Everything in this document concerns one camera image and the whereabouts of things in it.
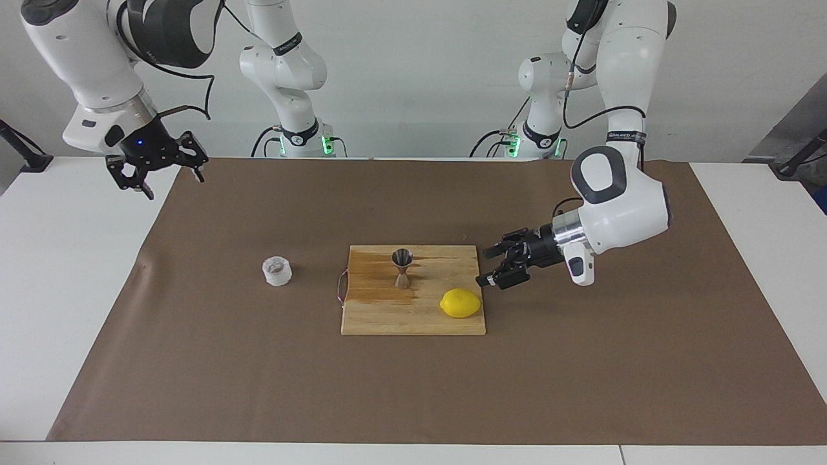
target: lemon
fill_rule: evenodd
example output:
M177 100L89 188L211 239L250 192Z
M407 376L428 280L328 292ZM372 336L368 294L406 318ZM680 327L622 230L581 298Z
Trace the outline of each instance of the lemon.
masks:
M468 318L480 311L482 301L468 289L451 289L439 301L439 308L454 318Z

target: metal jigger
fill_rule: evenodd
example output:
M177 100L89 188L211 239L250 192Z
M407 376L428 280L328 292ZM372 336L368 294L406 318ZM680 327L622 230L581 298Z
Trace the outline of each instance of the metal jigger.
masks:
M396 269L399 270L399 275L396 276L396 289L408 289L411 286L411 280L408 278L408 267L414 262L413 258L414 255L408 249L399 249L391 256Z

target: white table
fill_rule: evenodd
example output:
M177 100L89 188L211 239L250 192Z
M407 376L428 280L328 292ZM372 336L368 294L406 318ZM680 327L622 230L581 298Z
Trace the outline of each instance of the white table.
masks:
M827 397L827 217L799 185L777 181L766 166L692 167ZM0 197L0 439L21 441L0 443L0 464L58 459L70 464L827 463L827 447L39 442L78 375L174 176L172 169L152 174L157 199L148 202L140 194L115 189L100 159L63 157L46 173L20 175Z

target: metal ring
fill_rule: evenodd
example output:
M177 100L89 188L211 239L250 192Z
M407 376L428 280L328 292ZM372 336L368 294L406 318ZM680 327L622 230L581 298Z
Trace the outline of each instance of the metal ring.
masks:
M347 292L342 295L342 279L347 276L347 268L339 275L339 284L336 286L336 299L339 301L339 304L342 305L342 309L345 309L345 299L347 298Z

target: white wall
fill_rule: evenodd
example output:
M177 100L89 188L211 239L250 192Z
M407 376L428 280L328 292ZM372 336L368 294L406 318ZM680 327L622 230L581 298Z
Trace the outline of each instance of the white wall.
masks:
M678 22L653 96L647 154L740 161L825 73L827 2L673 2ZM47 151L78 155L60 140L74 101L28 41L19 4L0 2L0 114ZM241 0L228 4L246 20ZM521 104L523 58L560 50L567 0L293 4L305 40L330 70L312 94L314 106L351 156L465 156ZM218 75L213 121L197 113L167 120L175 135L192 129L210 156L248 154L261 129L276 122L269 101L238 70L238 54L251 43L223 17L217 49L201 70ZM203 82L138 69L159 108L202 102ZM597 89L572 98L572 120L602 109ZM605 123L567 137L576 156L602 143Z

